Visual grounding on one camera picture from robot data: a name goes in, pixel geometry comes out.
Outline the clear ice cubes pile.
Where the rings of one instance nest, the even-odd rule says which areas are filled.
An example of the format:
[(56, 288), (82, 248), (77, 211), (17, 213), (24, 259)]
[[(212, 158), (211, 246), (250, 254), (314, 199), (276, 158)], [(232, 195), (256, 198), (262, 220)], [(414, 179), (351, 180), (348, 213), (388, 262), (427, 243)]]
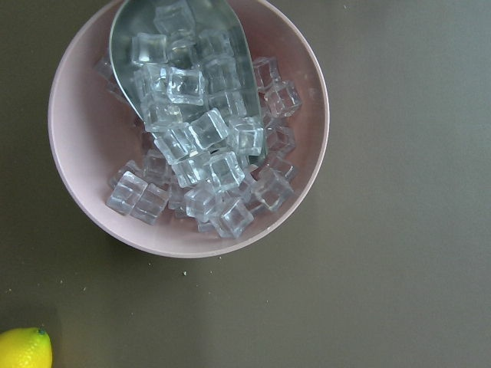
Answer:
[(168, 209), (238, 238), (292, 197), (294, 136), (274, 120), (300, 100), (274, 59), (252, 59), (227, 2), (125, 2), (100, 69), (150, 141), (111, 178), (110, 209), (149, 225)]

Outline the metal ice scoop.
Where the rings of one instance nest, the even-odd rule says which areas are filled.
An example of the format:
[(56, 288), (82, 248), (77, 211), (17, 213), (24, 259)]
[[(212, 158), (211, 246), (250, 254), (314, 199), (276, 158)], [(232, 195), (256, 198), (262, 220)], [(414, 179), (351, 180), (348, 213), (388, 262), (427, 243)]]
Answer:
[(226, 1), (127, 1), (110, 30), (114, 76), (153, 145), (175, 164), (220, 149), (255, 166), (267, 156), (237, 120), (261, 113), (242, 24)]

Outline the pink bowl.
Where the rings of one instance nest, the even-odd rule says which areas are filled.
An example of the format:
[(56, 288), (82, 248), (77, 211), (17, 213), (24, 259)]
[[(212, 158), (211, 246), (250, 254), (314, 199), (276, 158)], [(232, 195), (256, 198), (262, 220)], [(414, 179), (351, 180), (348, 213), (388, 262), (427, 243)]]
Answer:
[(239, 238), (200, 233), (196, 223), (165, 211), (154, 225), (109, 209), (109, 178), (129, 159), (141, 157), (130, 125), (133, 110), (107, 91), (94, 66), (107, 50), (110, 27), (121, 2), (112, 1), (76, 34), (64, 53), (51, 88), (48, 132), (58, 172), (75, 202), (105, 232), (142, 251), (174, 258), (205, 258), (244, 248), (278, 228), (306, 197), (328, 142), (328, 89), (309, 43), (267, 1), (233, 1), (253, 56), (275, 56), (281, 75), (293, 81), (302, 100), (290, 118), (296, 146), (289, 159), (298, 167), (294, 195), (276, 212), (263, 212)]

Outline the yellow lemon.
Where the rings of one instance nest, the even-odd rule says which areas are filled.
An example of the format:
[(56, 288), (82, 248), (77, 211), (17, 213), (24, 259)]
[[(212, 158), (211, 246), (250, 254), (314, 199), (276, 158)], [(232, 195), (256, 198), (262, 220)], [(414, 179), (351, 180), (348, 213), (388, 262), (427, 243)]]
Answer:
[(40, 327), (1, 333), (1, 367), (52, 367), (51, 339)]

